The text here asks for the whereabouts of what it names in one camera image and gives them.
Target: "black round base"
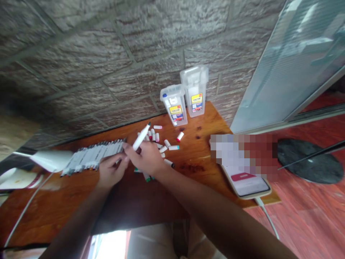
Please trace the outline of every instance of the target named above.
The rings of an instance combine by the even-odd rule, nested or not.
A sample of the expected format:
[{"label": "black round base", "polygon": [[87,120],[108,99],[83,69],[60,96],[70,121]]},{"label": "black round base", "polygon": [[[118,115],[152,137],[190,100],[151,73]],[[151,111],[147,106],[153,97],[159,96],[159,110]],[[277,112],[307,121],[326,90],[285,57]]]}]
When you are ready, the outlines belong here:
[{"label": "black round base", "polygon": [[[278,161],[291,164],[323,148],[303,140],[278,140]],[[314,183],[334,184],[344,177],[341,163],[331,154],[316,156],[286,167],[296,176]]]}]

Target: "human hand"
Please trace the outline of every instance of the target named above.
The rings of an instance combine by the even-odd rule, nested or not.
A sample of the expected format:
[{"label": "human hand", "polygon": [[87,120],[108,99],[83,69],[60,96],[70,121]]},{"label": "human hand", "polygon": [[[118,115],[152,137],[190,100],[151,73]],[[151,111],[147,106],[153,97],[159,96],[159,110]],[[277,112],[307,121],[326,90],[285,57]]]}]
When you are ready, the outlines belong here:
[{"label": "human hand", "polygon": [[[117,165],[116,161],[119,159],[121,159],[121,162]],[[113,187],[122,179],[128,163],[129,158],[124,153],[102,158],[100,162],[100,179],[97,186],[105,188]]]},{"label": "human hand", "polygon": [[157,174],[166,170],[167,164],[164,163],[155,143],[143,141],[140,144],[140,154],[135,152],[128,143],[123,143],[122,146],[133,165],[148,175],[156,178]]}]

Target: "human arm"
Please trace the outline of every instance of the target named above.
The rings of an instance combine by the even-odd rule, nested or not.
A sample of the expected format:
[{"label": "human arm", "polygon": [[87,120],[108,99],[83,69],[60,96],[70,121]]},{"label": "human arm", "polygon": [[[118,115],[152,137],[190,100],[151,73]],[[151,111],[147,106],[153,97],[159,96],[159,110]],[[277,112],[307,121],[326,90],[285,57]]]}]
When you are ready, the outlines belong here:
[{"label": "human arm", "polygon": [[296,258],[236,204],[166,165],[155,144],[143,142],[141,149],[139,155],[124,145],[133,164],[164,185],[227,258]]},{"label": "human arm", "polygon": [[[119,159],[122,161],[116,168],[115,162]],[[100,179],[95,189],[73,213],[40,259],[80,258],[108,194],[111,188],[122,179],[128,161],[125,154],[116,154],[102,159]]]}]

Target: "stone wall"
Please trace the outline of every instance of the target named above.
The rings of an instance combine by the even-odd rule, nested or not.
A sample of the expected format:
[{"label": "stone wall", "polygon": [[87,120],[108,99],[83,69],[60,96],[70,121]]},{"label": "stone wall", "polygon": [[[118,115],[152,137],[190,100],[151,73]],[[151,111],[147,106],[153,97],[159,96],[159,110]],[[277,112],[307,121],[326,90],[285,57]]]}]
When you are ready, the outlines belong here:
[{"label": "stone wall", "polygon": [[36,111],[41,149],[164,113],[160,89],[207,64],[230,125],[284,3],[4,0],[1,92]]}]

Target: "container lid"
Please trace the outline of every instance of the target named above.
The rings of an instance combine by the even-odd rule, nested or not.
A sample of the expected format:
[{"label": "container lid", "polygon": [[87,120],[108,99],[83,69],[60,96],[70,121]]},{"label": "container lid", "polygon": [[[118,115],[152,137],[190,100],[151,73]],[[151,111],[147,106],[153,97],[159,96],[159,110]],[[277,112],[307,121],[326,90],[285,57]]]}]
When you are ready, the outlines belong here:
[{"label": "container lid", "polygon": [[166,100],[167,98],[172,97],[181,97],[184,96],[184,90],[182,85],[171,85],[161,90],[161,101]]},{"label": "container lid", "polygon": [[198,65],[180,72],[183,87],[192,87],[194,84],[208,82],[208,67]]}]

